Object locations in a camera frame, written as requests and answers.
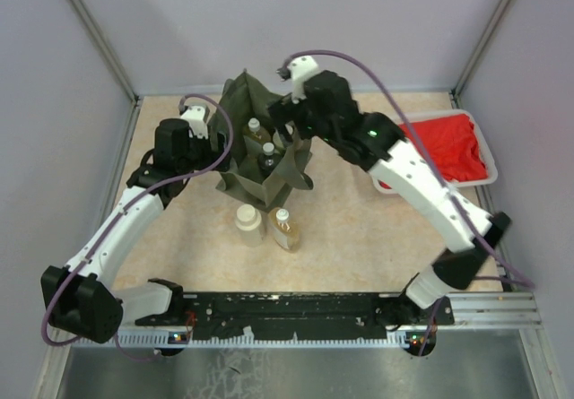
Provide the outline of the amber liquid bottle white cap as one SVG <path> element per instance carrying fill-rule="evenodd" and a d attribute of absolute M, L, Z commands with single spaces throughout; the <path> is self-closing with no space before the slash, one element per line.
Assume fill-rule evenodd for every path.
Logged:
<path fill-rule="evenodd" d="M 269 132 L 255 117 L 249 119 L 248 123 L 243 126 L 242 134 L 247 154 L 254 158 L 263 152 L 263 146 L 265 143 L 272 142 L 272 137 Z"/>

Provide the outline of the green canvas bag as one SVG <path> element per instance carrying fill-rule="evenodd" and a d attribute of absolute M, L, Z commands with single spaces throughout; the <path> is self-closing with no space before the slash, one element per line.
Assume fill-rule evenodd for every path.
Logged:
<path fill-rule="evenodd" d="M 305 173 L 311 141 L 288 126 L 292 141 L 283 142 L 267 111 L 280 98 L 243 71 L 226 81 L 220 99 L 233 126 L 233 144 L 216 189 L 264 212 L 283 206 L 294 189 L 314 188 Z"/>

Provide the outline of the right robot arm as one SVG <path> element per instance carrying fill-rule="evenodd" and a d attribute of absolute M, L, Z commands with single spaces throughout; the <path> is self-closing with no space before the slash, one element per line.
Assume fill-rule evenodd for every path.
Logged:
<path fill-rule="evenodd" d="M 297 75 L 282 70 L 291 93 L 272 103 L 268 113 L 283 138 L 293 124 L 303 139 L 317 137 L 340 157 L 391 186 L 443 238 L 445 250 L 418 272 L 403 291 L 400 309 L 418 324 L 445 295 L 464 291 L 510 226 L 506 213 L 488 213 L 452 186 L 442 186 L 404 131 L 379 112 L 362 113 L 349 83 L 331 71 Z"/>

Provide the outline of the clear bottle white cap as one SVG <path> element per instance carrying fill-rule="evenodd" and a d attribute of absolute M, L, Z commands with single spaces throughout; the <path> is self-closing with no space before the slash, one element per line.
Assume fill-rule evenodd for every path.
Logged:
<path fill-rule="evenodd" d="M 281 161 L 281 155 L 275 151 L 273 143 L 264 143 L 257 157 L 257 165 L 264 178 L 268 178 Z"/>

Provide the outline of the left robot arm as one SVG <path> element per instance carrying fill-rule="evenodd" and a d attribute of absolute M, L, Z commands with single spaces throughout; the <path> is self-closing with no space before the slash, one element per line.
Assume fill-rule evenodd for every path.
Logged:
<path fill-rule="evenodd" d="M 126 189 L 93 237 L 62 267 L 49 266 L 40 278 L 46 306 L 41 321 L 44 342 L 55 346 L 55 327 L 73 340 L 106 343 L 120 326 L 146 317 L 174 325 L 187 313 L 182 289 L 151 279 L 114 292 L 111 287 L 135 244 L 191 178 L 221 170 L 234 142 L 232 125 L 214 131 L 203 117 L 183 114 L 163 119 L 147 151 L 126 182 Z"/>

